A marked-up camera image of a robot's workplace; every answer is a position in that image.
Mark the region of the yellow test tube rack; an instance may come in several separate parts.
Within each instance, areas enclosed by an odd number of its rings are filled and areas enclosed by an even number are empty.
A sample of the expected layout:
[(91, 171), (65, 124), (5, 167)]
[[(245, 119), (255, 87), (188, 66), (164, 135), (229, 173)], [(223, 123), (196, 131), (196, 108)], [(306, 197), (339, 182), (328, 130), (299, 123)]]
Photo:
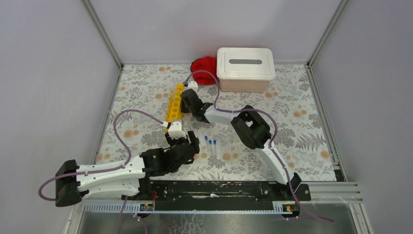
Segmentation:
[(180, 120), (184, 117), (181, 111), (181, 94), (184, 91), (184, 84), (180, 83), (171, 90), (169, 96), (169, 103), (166, 111), (166, 122), (173, 122), (174, 120)]

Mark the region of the white plastic box lid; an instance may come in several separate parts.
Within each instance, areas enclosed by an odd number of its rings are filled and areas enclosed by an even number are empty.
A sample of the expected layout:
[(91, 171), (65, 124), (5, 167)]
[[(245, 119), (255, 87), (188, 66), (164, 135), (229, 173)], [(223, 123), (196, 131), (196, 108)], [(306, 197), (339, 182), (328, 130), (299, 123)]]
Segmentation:
[(267, 48), (222, 47), (217, 51), (219, 79), (269, 81), (276, 76), (273, 53)]

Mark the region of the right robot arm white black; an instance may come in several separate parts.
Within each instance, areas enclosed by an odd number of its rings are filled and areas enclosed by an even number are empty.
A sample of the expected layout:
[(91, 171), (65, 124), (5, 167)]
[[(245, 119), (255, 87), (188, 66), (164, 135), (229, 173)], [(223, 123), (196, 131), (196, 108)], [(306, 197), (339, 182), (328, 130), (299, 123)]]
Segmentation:
[(270, 114), (250, 105), (240, 110), (219, 109), (215, 103), (202, 102), (192, 89), (185, 90), (180, 97), (185, 112), (191, 113), (197, 121), (233, 127), (244, 146), (258, 152), (271, 170), (273, 180), (281, 184), (281, 198), (291, 201), (299, 194), (302, 180), (289, 168), (275, 146), (278, 128)]

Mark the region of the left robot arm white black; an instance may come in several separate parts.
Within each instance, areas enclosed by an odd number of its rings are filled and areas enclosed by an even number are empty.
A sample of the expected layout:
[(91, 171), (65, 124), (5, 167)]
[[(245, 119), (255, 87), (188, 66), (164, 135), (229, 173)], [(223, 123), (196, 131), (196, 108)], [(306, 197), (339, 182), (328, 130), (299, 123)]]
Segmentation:
[(130, 161), (99, 165), (65, 161), (56, 173), (55, 206), (72, 206), (89, 197), (135, 196), (146, 200), (151, 194), (151, 177), (177, 172), (182, 165), (192, 164), (200, 151), (193, 131), (177, 139), (169, 134), (165, 137), (169, 147), (147, 150)]

